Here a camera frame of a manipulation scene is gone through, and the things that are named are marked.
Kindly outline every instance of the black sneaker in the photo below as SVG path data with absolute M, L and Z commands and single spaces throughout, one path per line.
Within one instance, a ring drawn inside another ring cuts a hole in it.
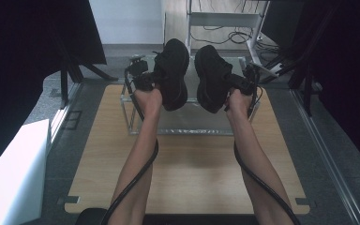
M 188 50 L 178 39 L 170 39 L 163 52 L 155 57 L 154 73 L 158 76 L 162 105 L 166 111 L 175 111 L 187 102 L 188 92 L 184 76 L 188 64 Z
M 217 113 L 231 88 L 225 78 L 232 74 L 233 65 L 221 58 L 215 47 L 207 45 L 195 54 L 195 68 L 200 78 L 197 99 L 204 109 Z

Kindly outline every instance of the forearm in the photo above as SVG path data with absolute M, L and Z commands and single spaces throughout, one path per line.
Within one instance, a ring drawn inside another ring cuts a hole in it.
M 279 176 L 262 150 L 252 125 L 245 115 L 230 118 L 235 143 L 243 162 L 264 183 L 272 188 L 288 205 L 289 199 Z M 253 202 L 254 212 L 261 224 L 292 224 L 285 211 L 275 199 L 260 187 L 249 175 L 242 171 L 245 186 Z
M 119 175 L 115 192 L 112 196 L 113 201 L 153 155 L 157 139 L 157 128 L 157 116 L 146 117 L 142 122 L 139 136 Z M 152 170 L 151 165 L 139 182 L 127 194 L 126 198 L 119 204 L 112 215 L 110 224 L 142 224 L 151 186 Z

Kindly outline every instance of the hand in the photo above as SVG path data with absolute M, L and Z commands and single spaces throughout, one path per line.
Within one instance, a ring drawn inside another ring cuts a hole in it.
M 144 117 L 159 116 L 160 107 L 162 106 L 162 95 L 158 85 L 155 85 L 154 89 L 150 92 L 136 90 L 134 95 L 144 113 Z
M 248 108 L 252 102 L 252 96 L 245 96 L 239 89 L 232 88 L 230 96 L 227 98 L 225 105 L 229 107 L 227 116 L 229 119 L 238 117 L 248 118 Z

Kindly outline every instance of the shoe sole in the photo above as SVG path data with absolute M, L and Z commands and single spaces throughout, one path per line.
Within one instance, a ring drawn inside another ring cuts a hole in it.
M 206 74 L 204 74 L 201 66 L 200 51 L 197 51 L 197 53 L 195 54 L 194 65 L 195 69 L 197 70 L 198 77 L 200 78 L 200 83 L 198 84 L 197 89 L 198 102 L 200 102 L 200 105 L 210 113 L 217 113 L 221 109 L 221 107 L 217 108 L 212 106 L 215 105 L 215 102 L 206 93 Z
M 186 75 L 187 69 L 188 69 L 188 64 L 189 64 L 189 54 L 188 54 L 188 49 L 186 48 L 186 46 L 183 44 L 182 45 L 183 49 L 184 49 L 184 56 L 185 56 L 185 60 L 183 61 L 183 65 L 187 65 L 185 67 L 185 69 L 182 72 L 182 76 L 180 76 L 180 83 L 181 83 L 181 92 L 180 95 L 172 102 L 172 104 L 165 104 L 163 106 L 163 108 L 170 112 L 170 111 L 175 111 L 179 108 L 181 108 L 182 106 L 184 106 L 187 102 L 188 99 L 188 90 L 186 87 L 186 83 L 184 82 L 184 76 Z

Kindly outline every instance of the wooden base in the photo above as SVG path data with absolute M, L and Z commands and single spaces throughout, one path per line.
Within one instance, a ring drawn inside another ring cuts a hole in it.
M 106 88 L 68 194 L 80 199 L 78 203 L 66 203 L 69 213 L 110 205 L 118 175 L 136 138 L 128 135 L 120 105 L 121 90 L 120 85 Z M 253 126 L 284 184 L 294 213 L 308 213 L 308 205 L 295 201 L 306 195 L 265 93 Z M 158 141 L 147 214 L 253 214 L 233 154 L 233 137 L 159 135 Z

